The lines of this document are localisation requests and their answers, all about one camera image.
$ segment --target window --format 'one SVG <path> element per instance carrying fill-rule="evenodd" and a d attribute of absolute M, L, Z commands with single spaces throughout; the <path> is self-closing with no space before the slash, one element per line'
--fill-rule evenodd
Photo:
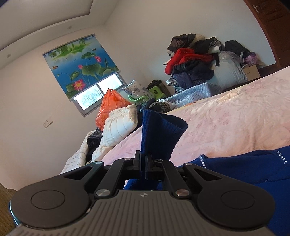
<path fill-rule="evenodd" d="M 85 117 L 102 103 L 102 99 L 109 88 L 118 91 L 125 85 L 121 76 L 115 73 L 78 94 L 74 97 L 73 102 Z"/>

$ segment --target door handle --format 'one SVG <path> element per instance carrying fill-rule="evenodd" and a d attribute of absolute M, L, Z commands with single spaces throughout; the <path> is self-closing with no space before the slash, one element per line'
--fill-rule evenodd
<path fill-rule="evenodd" d="M 256 12 L 257 12 L 258 14 L 260 14 L 260 12 L 259 12 L 259 10 L 258 10 L 258 8 L 257 8 L 257 7 L 259 7 L 259 6 L 255 6 L 255 5 L 253 5 L 253 7 L 254 7 L 254 9 L 256 10 Z"/>

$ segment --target brown wooden door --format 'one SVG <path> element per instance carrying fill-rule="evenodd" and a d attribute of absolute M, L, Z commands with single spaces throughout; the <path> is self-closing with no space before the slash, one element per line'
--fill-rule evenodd
<path fill-rule="evenodd" d="M 278 68 L 290 65 L 290 11 L 279 0 L 244 0 L 272 48 Z"/>

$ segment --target green plastic chair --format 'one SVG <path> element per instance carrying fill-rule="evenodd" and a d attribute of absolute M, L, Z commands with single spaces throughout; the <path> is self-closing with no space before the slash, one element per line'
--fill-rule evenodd
<path fill-rule="evenodd" d="M 153 88 L 149 89 L 149 91 L 154 95 L 155 100 L 165 98 L 165 94 L 161 92 L 160 88 L 157 86 L 154 86 Z M 128 95 L 128 100 L 132 103 L 145 103 L 149 101 L 149 98 L 147 96 L 142 96 L 138 99 L 132 98 L 130 95 Z"/>

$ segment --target white wall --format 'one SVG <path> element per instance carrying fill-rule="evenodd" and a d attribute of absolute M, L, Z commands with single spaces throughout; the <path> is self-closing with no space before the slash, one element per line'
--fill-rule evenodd
<path fill-rule="evenodd" d="M 237 40 L 266 65 L 275 59 L 243 0 L 120 0 L 106 23 L 148 78 L 166 80 L 162 63 L 173 36 L 196 33 L 222 43 Z"/>
<path fill-rule="evenodd" d="M 19 188 L 60 173 L 94 130 L 98 110 L 83 118 L 60 88 L 42 53 L 74 39 L 96 38 L 130 83 L 148 82 L 117 46 L 104 26 L 77 31 L 50 41 L 0 70 L 0 183 Z M 52 116 L 53 124 L 42 125 Z"/>

